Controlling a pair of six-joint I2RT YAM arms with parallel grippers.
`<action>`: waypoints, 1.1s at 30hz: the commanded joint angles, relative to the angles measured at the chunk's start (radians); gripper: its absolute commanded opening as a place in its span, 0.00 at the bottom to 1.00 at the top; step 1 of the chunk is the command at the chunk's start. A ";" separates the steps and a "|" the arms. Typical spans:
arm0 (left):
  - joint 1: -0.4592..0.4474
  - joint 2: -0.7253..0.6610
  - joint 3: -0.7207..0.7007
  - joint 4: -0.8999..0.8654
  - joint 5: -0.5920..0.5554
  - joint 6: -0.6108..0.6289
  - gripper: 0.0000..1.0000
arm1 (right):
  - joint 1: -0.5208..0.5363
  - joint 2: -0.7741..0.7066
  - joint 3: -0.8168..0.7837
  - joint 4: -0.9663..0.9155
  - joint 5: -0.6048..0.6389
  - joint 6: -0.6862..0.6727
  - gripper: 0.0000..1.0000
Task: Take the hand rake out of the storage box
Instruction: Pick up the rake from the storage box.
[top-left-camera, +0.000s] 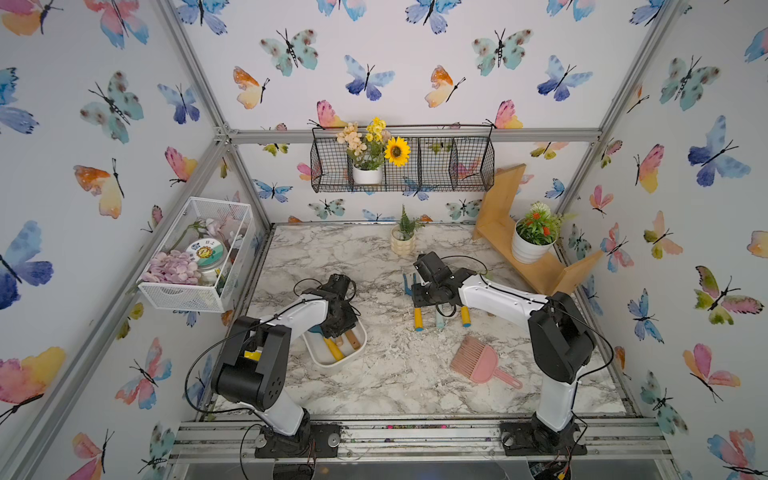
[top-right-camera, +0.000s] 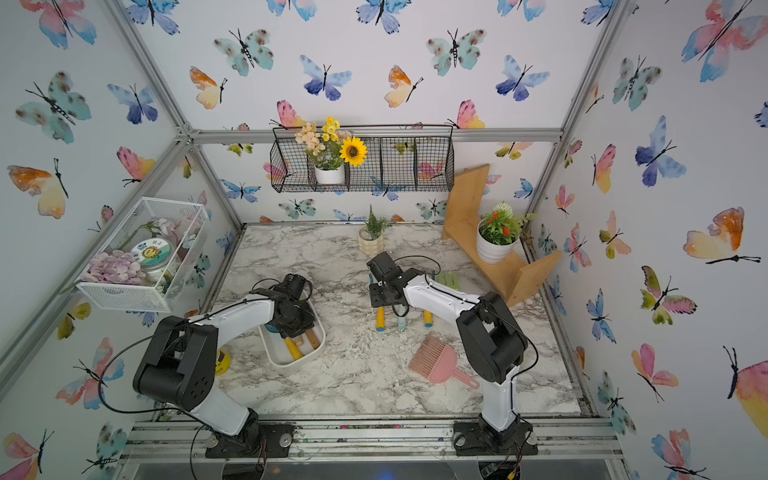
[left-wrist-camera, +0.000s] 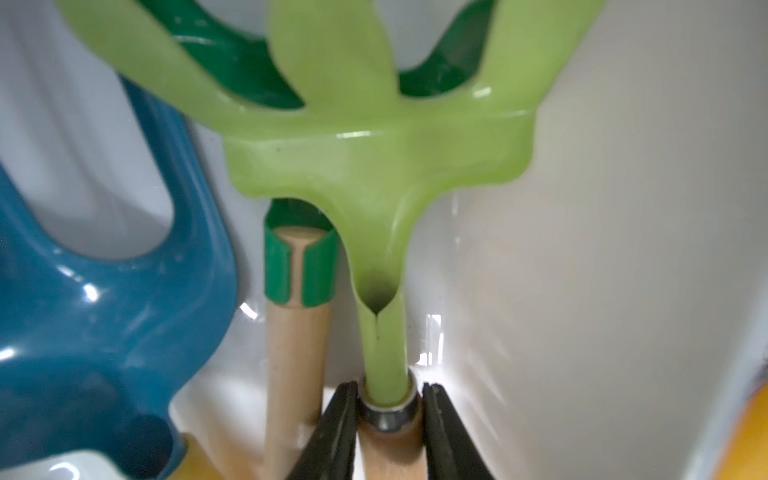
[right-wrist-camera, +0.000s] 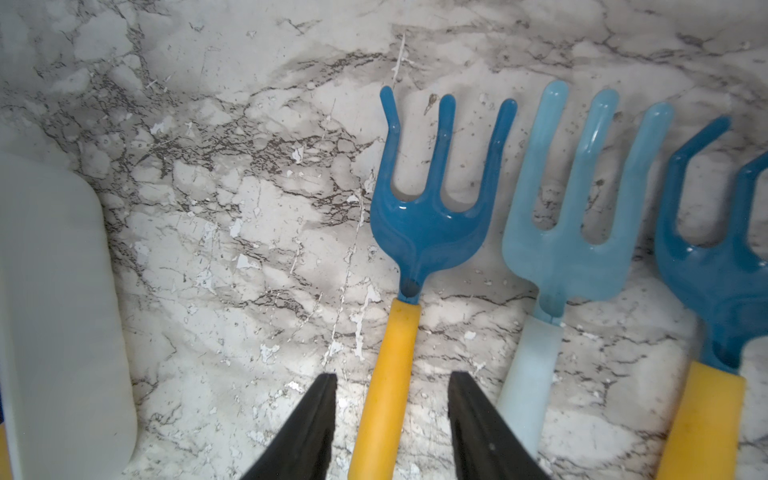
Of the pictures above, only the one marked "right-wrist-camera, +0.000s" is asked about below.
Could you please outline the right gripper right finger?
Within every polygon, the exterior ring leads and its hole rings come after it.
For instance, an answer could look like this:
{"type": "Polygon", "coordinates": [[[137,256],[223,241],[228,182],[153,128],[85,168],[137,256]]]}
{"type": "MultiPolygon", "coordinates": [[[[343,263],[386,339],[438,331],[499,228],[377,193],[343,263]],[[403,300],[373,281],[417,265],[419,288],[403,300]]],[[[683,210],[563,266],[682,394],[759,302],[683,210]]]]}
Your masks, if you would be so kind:
{"type": "Polygon", "coordinates": [[[448,417],[459,479],[549,478],[466,371],[450,375],[448,417]]]}

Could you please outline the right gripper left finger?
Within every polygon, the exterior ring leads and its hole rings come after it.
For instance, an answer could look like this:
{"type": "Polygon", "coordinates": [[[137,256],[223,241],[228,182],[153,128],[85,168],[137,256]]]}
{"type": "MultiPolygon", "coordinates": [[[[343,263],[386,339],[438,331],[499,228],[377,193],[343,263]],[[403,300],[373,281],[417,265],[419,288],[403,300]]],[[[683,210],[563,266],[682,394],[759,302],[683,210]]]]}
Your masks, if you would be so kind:
{"type": "Polygon", "coordinates": [[[317,376],[258,460],[252,479],[325,479],[335,431],[337,376],[317,376]]]}

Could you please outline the white storage box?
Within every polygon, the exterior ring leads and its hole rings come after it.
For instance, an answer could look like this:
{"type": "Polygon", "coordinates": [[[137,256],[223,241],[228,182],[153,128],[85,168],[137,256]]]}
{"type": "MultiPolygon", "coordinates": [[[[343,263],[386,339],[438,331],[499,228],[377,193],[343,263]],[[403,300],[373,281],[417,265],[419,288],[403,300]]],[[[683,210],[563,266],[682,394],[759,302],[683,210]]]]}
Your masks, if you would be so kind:
{"type": "Polygon", "coordinates": [[[99,199],[1,157],[1,400],[16,479],[114,479],[137,414],[99,199]]]}

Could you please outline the dark blue rake yellow handle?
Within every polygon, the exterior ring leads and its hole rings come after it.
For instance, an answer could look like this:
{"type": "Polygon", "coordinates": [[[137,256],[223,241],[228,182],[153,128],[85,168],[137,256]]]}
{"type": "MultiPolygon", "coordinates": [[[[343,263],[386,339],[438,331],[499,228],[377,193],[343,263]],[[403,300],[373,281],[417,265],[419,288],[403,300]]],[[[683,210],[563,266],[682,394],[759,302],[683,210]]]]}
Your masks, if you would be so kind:
{"type": "Polygon", "coordinates": [[[655,229],[655,258],[662,280],[705,325],[698,360],[684,392],[656,473],[659,479],[732,479],[735,476],[746,380],[739,373],[743,348],[767,334],[767,262],[748,244],[757,181],[767,156],[742,166],[730,200],[724,239],[709,248],[687,242],[677,217],[690,160],[724,134],[721,116],[670,158],[655,229]]]}

